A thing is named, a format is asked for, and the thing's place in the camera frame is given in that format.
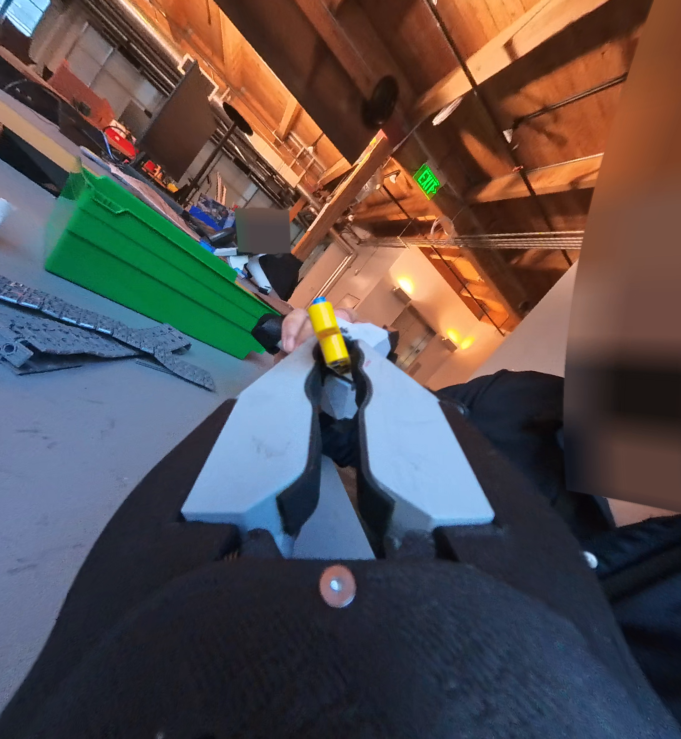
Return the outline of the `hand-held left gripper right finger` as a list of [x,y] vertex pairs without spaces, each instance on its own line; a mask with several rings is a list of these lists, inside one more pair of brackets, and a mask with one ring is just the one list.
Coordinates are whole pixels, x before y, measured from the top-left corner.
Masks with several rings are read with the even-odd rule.
[[405,542],[444,528],[488,526],[495,513],[434,394],[366,341],[354,341],[357,502],[372,549],[392,558]]

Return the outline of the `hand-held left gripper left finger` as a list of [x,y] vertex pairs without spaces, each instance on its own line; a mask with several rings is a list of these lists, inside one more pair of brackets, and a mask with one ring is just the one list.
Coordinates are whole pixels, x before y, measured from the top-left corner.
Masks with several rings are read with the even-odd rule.
[[320,494],[317,341],[309,339],[235,400],[182,505],[190,522],[271,534],[280,553],[315,512]]

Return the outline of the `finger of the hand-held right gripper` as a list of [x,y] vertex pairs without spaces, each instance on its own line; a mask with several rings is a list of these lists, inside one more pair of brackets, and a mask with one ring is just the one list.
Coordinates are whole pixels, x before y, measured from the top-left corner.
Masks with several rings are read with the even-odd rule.
[[320,409],[334,420],[350,420],[357,414],[356,387],[350,375],[327,373]]
[[384,359],[390,354],[390,337],[386,329],[367,322],[341,321],[340,331],[351,361],[358,361],[359,342]]

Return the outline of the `long yellow toy beam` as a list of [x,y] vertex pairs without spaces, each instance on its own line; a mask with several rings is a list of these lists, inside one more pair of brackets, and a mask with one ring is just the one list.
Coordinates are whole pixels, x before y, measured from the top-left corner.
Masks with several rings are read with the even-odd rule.
[[320,354],[328,370],[345,375],[351,370],[351,359],[337,322],[335,310],[327,301],[308,308]]

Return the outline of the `grey desk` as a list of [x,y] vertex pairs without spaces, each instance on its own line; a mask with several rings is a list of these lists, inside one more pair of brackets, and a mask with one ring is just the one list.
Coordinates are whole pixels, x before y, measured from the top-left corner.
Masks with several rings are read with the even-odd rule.
[[32,375],[0,365],[0,712],[133,487],[273,360],[194,341],[188,361],[214,393],[134,359]]

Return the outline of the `person's right hand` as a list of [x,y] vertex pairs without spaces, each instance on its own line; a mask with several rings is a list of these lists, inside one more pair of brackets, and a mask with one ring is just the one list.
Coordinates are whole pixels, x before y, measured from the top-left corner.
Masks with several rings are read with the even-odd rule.
[[310,338],[315,337],[315,330],[307,309],[294,309],[282,320],[280,342],[286,354],[293,353]]

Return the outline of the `elevator door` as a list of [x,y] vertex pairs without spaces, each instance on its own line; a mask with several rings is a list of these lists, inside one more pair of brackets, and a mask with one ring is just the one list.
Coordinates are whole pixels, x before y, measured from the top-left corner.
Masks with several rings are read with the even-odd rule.
[[394,350],[397,356],[395,364],[410,374],[436,333],[412,304],[401,311],[390,329],[398,334],[397,347]]

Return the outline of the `white robot model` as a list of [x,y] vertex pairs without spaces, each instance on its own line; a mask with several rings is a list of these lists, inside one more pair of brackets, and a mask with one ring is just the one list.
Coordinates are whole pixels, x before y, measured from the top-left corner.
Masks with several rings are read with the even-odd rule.
[[252,256],[235,254],[227,257],[227,263],[235,272],[251,281],[260,293],[270,295],[272,285],[261,264],[261,258],[265,256],[267,254],[255,254]]

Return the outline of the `green plastic bin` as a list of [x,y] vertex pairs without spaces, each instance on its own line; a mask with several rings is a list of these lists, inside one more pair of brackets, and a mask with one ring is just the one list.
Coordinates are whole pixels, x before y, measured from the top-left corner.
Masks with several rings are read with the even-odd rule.
[[245,359],[269,305],[183,229],[120,183],[70,173],[46,226],[46,271]]

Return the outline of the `green exit sign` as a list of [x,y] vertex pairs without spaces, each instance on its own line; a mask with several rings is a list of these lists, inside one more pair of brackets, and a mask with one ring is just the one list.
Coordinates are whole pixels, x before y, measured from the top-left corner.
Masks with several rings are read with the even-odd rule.
[[413,180],[428,201],[436,196],[441,187],[441,180],[427,162],[423,163],[414,173]]

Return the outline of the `long grey toy track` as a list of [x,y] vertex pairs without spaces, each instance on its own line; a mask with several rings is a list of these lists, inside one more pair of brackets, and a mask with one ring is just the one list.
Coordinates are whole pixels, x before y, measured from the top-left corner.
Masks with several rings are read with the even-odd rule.
[[142,352],[139,358],[155,362],[162,371],[183,381],[215,391],[216,384],[206,370],[183,358],[191,347],[187,335],[169,324],[131,328],[102,313],[78,307],[50,293],[14,282],[0,274],[0,304],[8,308],[0,321],[23,318],[49,319],[70,327],[110,336]]

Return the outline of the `black monitor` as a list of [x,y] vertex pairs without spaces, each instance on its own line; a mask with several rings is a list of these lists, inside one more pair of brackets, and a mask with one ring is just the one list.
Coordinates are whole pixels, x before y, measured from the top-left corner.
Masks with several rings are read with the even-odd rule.
[[213,91],[213,84],[193,60],[138,137],[138,154],[180,180],[216,132],[217,120],[209,100]]

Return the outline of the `folded grey toy track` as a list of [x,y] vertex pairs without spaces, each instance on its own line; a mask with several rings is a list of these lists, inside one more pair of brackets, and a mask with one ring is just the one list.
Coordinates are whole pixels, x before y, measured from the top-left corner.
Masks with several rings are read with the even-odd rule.
[[77,368],[88,361],[139,358],[117,339],[49,319],[0,321],[0,365],[17,375]]

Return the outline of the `person's dark clothing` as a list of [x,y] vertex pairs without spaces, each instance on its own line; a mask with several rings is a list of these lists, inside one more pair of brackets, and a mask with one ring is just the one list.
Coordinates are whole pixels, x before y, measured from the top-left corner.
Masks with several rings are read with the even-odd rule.
[[681,725],[681,514],[618,526],[606,499],[568,489],[562,377],[500,370],[434,393],[517,467],[586,545],[628,647]]

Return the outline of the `workbench table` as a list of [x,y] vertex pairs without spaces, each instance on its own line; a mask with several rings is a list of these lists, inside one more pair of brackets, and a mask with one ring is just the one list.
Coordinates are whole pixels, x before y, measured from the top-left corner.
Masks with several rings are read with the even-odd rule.
[[[117,182],[120,191],[129,189],[124,176],[115,174],[104,161],[94,161],[80,147],[72,143],[60,133],[58,126],[35,113],[21,102],[13,99],[0,89],[0,123],[15,134],[23,143],[30,145],[33,154],[40,154],[43,164],[50,164],[55,174],[67,180],[71,173],[87,170],[98,177],[107,177]],[[5,220],[0,222],[0,236],[22,238],[22,247],[30,254],[36,254],[35,260],[45,263],[52,245],[47,235],[47,220],[51,215],[57,222],[53,226],[53,236],[67,224],[72,206],[55,206],[53,196],[35,183],[27,180],[22,174],[0,160],[0,198],[10,204]],[[185,242],[182,251],[192,255],[194,264],[204,263],[195,278],[217,291],[218,278],[232,284],[236,291],[246,292],[237,282],[237,276],[219,257],[209,255],[183,230],[174,225],[164,215],[155,214],[155,219],[164,235],[181,234]]]

